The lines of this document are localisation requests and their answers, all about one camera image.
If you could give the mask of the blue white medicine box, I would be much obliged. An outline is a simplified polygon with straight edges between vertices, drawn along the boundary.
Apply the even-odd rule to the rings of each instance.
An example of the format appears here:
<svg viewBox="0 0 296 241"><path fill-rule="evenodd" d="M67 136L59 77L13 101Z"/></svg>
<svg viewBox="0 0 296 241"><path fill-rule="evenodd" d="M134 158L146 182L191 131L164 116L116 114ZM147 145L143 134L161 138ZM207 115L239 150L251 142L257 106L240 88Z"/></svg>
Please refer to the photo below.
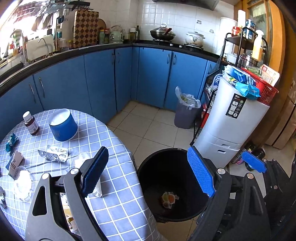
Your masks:
<svg viewBox="0 0 296 241"><path fill-rule="evenodd" d="M6 169L9 172L8 175L13 179L16 178L16 171L17 171L17 168L20 166L20 163L22 162L22 160L23 160L23 155L19 151L15 151L6 165Z"/></svg>

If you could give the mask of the black trash bin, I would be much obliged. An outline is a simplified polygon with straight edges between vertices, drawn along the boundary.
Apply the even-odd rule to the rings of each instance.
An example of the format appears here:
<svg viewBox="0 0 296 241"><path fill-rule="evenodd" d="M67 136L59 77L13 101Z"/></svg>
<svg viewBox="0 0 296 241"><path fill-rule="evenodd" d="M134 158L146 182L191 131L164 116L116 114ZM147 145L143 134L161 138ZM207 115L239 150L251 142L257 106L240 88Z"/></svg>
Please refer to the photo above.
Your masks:
<svg viewBox="0 0 296 241"><path fill-rule="evenodd" d="M197 217L209 197L187 161L184 149L162 149L149 155L137 170L144 199L157 222L182 222ZM171 209L163 207L162 195L173 192L179 197Z"/></svg>

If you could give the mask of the white ceramic pot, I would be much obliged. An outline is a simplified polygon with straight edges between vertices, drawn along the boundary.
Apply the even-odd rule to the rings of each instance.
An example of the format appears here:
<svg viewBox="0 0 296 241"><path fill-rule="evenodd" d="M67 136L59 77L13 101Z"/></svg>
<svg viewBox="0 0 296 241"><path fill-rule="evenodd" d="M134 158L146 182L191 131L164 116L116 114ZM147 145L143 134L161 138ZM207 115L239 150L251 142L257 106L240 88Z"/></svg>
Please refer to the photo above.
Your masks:
<svg viewBox="0 0 296 241"><path fill-rule="evenodd" d="M205 37L198 32L187 32L186 33L186 44L193 45L202 48Z"/></svg>

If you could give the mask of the brown medicine bottle white cap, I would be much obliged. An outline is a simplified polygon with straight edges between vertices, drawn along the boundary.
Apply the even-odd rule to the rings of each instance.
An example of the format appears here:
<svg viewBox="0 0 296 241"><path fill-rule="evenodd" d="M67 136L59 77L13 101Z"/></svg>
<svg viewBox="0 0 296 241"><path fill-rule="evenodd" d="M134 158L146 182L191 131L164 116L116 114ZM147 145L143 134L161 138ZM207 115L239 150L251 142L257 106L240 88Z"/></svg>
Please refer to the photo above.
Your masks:
<svg viewBox="0 0 296 241"><path fill-rule="evenodd" d="M26 111L23 114L23 119L24 119L24 122L25 122L25 126L28 129L28 132L31 135L35 135L38 132L38 130L39 130L39 125L36 122L35 117L32 116L29 111Z"/></svg>

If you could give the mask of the white washing machine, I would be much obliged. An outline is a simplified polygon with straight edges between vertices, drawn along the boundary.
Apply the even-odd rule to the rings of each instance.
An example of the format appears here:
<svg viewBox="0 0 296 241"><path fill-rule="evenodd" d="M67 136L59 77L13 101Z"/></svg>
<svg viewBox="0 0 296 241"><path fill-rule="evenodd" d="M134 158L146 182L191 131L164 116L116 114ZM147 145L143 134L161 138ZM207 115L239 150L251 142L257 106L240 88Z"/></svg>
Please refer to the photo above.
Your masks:
<svg viewBox="0 0 296 241"><path fill-rule="evenodd" d="M224 168L240 151L267 113L269 106L241 95L224 78L207 121L194 146L203 158Z"/></svg>

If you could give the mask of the white dish drainer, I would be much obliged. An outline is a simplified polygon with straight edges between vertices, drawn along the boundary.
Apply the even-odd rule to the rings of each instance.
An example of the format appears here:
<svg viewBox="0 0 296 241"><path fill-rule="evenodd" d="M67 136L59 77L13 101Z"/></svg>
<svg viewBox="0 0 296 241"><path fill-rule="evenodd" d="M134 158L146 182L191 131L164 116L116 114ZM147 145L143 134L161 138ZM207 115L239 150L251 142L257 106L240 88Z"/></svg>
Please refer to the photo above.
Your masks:
<svg viewBox="0 0 296 241"><path fill-rule="evenodd" d="M55 52L53 35L46 35L42 38L29 40L26 42L28 61L33 61L44 55Z"/></svg>

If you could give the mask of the blue white paper cup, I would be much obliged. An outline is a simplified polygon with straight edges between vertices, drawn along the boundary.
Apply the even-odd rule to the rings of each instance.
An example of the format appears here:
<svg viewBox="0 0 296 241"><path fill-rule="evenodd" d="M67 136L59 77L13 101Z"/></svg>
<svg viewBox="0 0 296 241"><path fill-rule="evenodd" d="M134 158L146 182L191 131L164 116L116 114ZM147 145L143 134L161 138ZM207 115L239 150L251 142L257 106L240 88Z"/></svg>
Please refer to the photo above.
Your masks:
<svg viewBox="0 0 296 241"><path fill-rule="evenodd" d="M66 108L55 110L49 117L48 124L55 140L64 142L77 133L78 125L71 111Z"/></svg>

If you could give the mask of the black metal shelf rack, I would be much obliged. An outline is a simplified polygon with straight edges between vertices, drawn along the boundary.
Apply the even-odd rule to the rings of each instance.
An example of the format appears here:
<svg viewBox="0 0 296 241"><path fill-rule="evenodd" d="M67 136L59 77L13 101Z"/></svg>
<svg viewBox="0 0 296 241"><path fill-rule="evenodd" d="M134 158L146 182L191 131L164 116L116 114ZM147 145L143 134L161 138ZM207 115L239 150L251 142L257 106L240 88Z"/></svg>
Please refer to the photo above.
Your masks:
<svg viewBox="0 0 296 241"><path fill-rule="evenodd" d="M198 119L198 118L195 119L194 135L193 135L192 141L190 142L191 146L194 144L195 140L197 139L198 134L201 132L203 126L205 125L206 118L209 116L210 109L213 106L213 102L214 102L215 96L217 94L218 87L215 87L214 90L210 90L210 86L213 83L214 77L217 74L222 73L222 70L224 69L222 66L226 65L226 62L222 61L223 56L224 56L226 43L230 42L230 43L234 44L235 46L238 46L239 47L238 53L240 53L241 49L243 49L244 53L245 53L246 50L252 50L252 48L253 48L253 42L250 39L243 37L243 33L240 36L230 37L230 35L231 35L231 33L227 33L225 35L220 57L219 57L218 61L216 62L216 65L213 67L213 69L210 69L210 71L206 75L204 85L203 85L203 92L201 95L201 97L203 97L203 96L205 97L206 109L204 110L204 114L201 115L201 117L202 117L201 119Z"/></svg>

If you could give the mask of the metal sink faucet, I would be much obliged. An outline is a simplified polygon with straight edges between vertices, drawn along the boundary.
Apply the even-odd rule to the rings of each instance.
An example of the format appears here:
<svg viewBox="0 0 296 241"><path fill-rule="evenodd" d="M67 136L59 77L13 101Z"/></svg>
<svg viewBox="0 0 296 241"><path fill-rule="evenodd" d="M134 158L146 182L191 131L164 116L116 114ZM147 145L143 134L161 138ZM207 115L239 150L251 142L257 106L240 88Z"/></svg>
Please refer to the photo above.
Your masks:
<svg viewBox="0 0 296 241"><path fill-rule="evenodd" d="M50 53L50 51L49 51L49 46L48 46L48 44L47 44L47 42L45 41L45 39L44 38L40 38L39 40L38 40L38 48L42 48L43 46L45 46L46 48L47 48L47 54L46 55L49 55L49 53Z"/></svg>

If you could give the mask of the clear plastic lid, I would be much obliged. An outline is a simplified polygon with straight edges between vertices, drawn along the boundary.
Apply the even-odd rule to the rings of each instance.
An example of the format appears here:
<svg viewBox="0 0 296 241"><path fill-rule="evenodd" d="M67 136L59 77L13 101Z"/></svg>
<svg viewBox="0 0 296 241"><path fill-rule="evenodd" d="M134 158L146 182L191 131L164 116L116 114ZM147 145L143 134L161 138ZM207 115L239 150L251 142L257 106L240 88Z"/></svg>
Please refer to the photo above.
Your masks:
<svg viewBox="0 0 296 241"><path fill-rule="evenodd" d="M16 170L14 180L14 195L20 200L29 197L32 188L32 179L29 171L24 166L19 166Z"/></svg>

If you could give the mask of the black wok with lid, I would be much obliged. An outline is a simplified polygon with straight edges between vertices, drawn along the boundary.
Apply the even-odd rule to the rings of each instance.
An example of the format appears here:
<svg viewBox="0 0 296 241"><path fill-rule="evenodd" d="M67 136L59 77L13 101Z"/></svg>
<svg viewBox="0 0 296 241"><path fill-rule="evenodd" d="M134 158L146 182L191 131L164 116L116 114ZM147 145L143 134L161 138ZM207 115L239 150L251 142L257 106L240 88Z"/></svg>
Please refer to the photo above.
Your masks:
<svg viewBox="0 0 296 241"><path fill-rule="evenodd" d="M168 28L166 23L162 23L158 28L150 30L150 34L153 39L167 42L172 41L176 36L172 28Z"/></svg>

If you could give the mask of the silver foil wrapper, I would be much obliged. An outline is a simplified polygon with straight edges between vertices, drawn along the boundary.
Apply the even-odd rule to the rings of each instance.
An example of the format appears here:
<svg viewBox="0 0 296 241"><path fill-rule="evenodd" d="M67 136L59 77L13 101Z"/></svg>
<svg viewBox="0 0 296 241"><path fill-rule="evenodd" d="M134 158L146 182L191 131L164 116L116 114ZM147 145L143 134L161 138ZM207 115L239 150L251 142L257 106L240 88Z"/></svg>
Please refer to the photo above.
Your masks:
<svg viewBox="0 0 296 241"><path fill-rule="evenodd" d="M59 146L48 145L46 150L38 150L41 157L57 162L66 162L68 159L68 149Z"/></svg>

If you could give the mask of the blue snack wrapper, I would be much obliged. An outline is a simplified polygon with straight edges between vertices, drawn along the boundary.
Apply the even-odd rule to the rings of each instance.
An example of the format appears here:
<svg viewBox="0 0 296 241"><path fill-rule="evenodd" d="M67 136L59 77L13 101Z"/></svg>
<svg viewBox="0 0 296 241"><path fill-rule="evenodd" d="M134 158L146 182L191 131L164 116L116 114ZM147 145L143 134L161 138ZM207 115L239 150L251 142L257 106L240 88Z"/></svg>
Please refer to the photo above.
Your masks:
<svg viewBox="0 0 296 241"><path fill-rule="evenodd" d="M19 138L16 136L15 133L12 133L8 142L6 143L5 151L10 153L13 150L14 145L19 141Z"/></svg>

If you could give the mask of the white tissue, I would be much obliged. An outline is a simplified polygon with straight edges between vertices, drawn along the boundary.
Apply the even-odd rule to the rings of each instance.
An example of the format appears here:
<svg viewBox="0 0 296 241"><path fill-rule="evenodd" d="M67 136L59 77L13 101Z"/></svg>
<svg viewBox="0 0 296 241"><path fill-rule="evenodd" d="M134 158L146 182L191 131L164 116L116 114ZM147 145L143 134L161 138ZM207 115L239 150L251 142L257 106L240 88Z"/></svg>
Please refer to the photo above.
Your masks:
<svg viewBox="0 0 296 241"><path fill-rule="evenodd" d="M108 161L108 153L99 150L93 158L88 153L80 154L74 161L75 168L81 172L80 192L85 198L95 192L102 196L100 177Z"/></svg>

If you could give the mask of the gold wrapper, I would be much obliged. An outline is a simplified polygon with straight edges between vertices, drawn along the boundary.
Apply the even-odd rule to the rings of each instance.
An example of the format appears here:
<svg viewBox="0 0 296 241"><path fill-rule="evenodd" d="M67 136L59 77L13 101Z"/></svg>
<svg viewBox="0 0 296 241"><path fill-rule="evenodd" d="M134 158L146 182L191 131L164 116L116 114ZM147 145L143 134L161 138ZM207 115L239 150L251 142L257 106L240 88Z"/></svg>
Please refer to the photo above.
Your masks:
<svg viewBox="0 0 296 241"><path fill-rule="evenodd" d="M2 208L6 209L5 194L2 187L0 187L0 205Z"/></svg>

